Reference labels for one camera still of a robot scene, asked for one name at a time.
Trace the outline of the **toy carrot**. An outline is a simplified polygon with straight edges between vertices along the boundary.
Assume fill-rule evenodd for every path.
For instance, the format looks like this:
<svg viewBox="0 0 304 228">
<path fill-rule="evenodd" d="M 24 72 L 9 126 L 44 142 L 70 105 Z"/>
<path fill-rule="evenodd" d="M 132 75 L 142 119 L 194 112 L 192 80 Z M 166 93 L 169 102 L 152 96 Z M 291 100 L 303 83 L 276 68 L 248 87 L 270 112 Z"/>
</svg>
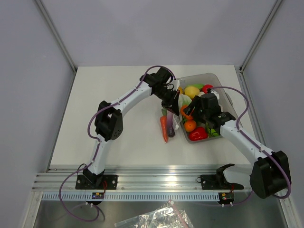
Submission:
<svg viewBox="0 0 304 228">
<path fill-rule="evenodd" d="M 161 130 L 162 130 L 162 135 L 163 135 L 164 141 L 167 143 L 168 142 L 167 116 L 164 115 L 160 118 L 160 124 L 161 124 Z"/>
</svg>

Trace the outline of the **clear dotted zip bag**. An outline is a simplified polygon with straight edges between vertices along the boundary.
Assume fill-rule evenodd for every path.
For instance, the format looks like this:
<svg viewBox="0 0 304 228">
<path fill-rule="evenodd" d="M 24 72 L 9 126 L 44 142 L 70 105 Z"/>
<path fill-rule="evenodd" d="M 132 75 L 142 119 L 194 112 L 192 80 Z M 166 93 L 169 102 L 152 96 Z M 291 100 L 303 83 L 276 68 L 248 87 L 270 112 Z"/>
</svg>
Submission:
<svg viewBox="0 0 304 228">
<path fill-rule="evenodd" d="M 187 106 L 190 103 L 191 103 L 191 99 L 188 96 L 186 96 L 184 94 L 180 94 L 180 96 L 179 96 L 179 109 L 180 110 L 184 105 Z M 169 111 L 165 108 L 161 109 L 162 116 L 164 116 L 164 115 L 167 116 L 168 112 Z M 174 125 L 175 132 L 178 130 L 181 120 L 182 120 L 182 114 L 180 114 L 180 116 L 176 116 L 175 114 L 173 114 L 173 125 Z"/>
</svg>

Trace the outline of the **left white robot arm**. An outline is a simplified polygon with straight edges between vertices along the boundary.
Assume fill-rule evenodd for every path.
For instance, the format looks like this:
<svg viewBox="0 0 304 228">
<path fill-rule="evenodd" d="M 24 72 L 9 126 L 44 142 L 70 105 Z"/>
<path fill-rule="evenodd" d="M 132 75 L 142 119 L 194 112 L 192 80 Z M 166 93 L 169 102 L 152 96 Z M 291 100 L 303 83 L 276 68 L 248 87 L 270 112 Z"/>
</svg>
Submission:
<svg viewBox="0 0 304 228">
<path fill-rule="evenodd" d="M 156 73 L 148 70 L 158 67 Z M 93 115 L 87 127 L 90 138 L 95 140 L 95 151 L 89 164 L 83 170 L 86 184 L 92 189 L 98 189 L 103 183 L 106 157 L 109 148 L 123 132 L 123 117 L 139 102 L 151 95 L 161 99 L 162 108 L 178 116 L 179 90 L 169 88 L 176 77 L 167 67 L 152 66 L 148 68 L 139 83 L 125 95 L 112 102 L 102 101 L 98 111 Z"/>
</svg>

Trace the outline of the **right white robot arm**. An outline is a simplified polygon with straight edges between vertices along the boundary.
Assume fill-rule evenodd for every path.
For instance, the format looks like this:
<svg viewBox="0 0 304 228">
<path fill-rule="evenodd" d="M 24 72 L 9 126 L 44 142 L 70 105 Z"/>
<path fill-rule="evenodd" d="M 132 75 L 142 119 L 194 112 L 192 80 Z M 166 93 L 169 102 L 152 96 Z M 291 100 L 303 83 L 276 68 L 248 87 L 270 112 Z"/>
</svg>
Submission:
<svg viewBox="0 0 304 228">
<path fill-rule="evenodd" d="M 262 199 L 287 189 L 283 197 L 289 197 L 291 177 L 287 155 L 283 151 L 274 152 L 248 135 L 239 126 L 239 120 L 229 112 L 222 112 L 213 93 L 195 96 L 184 112 L 195 121 L 208 124 L 230 141 L 251 164 L 247 170 L 234 164 L 225 168 L 215 177 L 220 188 L 227 188 L 232 183 L 240 184 L 251 188 Z"/>
</svg>

